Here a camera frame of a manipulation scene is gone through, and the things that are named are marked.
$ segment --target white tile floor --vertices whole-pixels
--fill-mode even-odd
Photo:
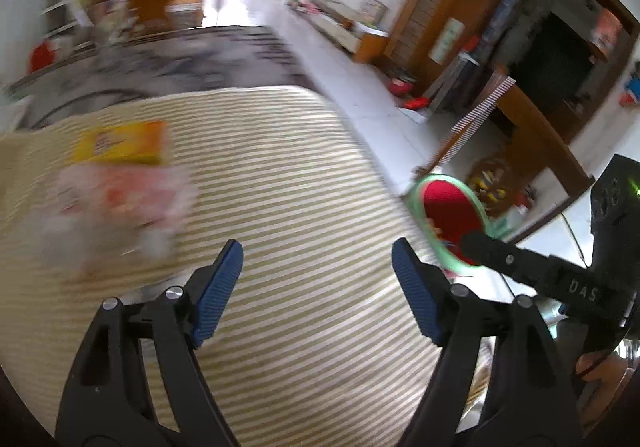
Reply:
[[[350,119],[391,191],[402,194],[411,184],[415,167],[428,162],[455,119],[436,116],[421,125],[403,115],[375,68],[351,61],[347,53],[289,10],[283,0],[222,0],[220,4],[217,12],[216,0],[207,0],[205,24],[271,26],[289,43],[319,90]],[[483,127],[447,172],[463,178],[466,168],[497,147],[500,139],[497,130]]]

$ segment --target shelf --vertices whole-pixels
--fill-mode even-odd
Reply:
[[[66,5],[66,0],[62,0],[61,2],[57,2],[55,5],[51,5],[50,7],[45,8],[42,13],[46,14],[47,12],[51,12],[52,10],[56,10],[56,8],[64,7]]]
[[[72,21],[69,24],[66,24],[64,26],[61,26],[59,28],[56,28],[55,30],[52,30],[51,32],[47,32],[46,37],[52,37],[52,36],[56,36],[57,34],[61,34],[62,32],[66,32],[67,30],[74,28],[76,26],[78,26],[80,23],[78,23],[77,21]]]
[[[74,47],[74,52],[80,52],[80,50],[84,50],[85,48],[91,48],[93,45],[93,41],[82,42]]]

